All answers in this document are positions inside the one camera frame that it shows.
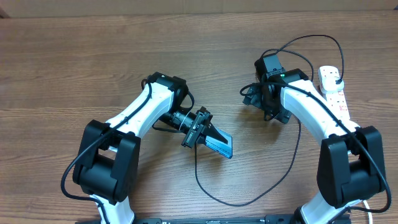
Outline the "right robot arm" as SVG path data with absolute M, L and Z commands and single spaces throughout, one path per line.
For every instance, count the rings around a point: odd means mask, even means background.
M 380 132 L 350 120 L 336 67 L 318 69 L 320 87 L 300 69 L 286 71 L 277 54 L 261 56 L 254 64 L 257 83 L 245 86 L 243 103 L 264 111 L 266 120 L 287 123 L 296 116 L 320 145 L 318 193 L 291 215 L 266 215 L 266 223 L 350 223 L 348 211 L 377 213 L 359 203 L 386 192 L 384 153 Z

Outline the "blue-screen Samsung smartphone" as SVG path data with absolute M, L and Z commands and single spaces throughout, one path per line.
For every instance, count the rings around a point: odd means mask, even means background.
M 205 146 L 218 152 L 222 156 L 231 159 L 233 156 L 233 138 L 230 134 L 215 128 L 217 133 L 224 137 L 226 142 L 219 140 L 219 138 L 214 138 L 212 136 L 207 136 L 205 138 Z

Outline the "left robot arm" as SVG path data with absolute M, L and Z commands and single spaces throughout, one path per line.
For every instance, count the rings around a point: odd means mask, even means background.
M 228 159 L 233 156 L 232 137 L 213 126 L 206 108 L 192 113 L 181 106 L 191 95 L 184 79 L 155 72 L 141 85 L 142 93 L 118 115 L 86 125 L 72 164 L 74 183 L 87 194 L 85 200 L 98 207 L 98 223 L 134 221 L 128 195 L 137 175 L 142 138 L 157 121 L 183 133 L 184 147 L 203 144 Z

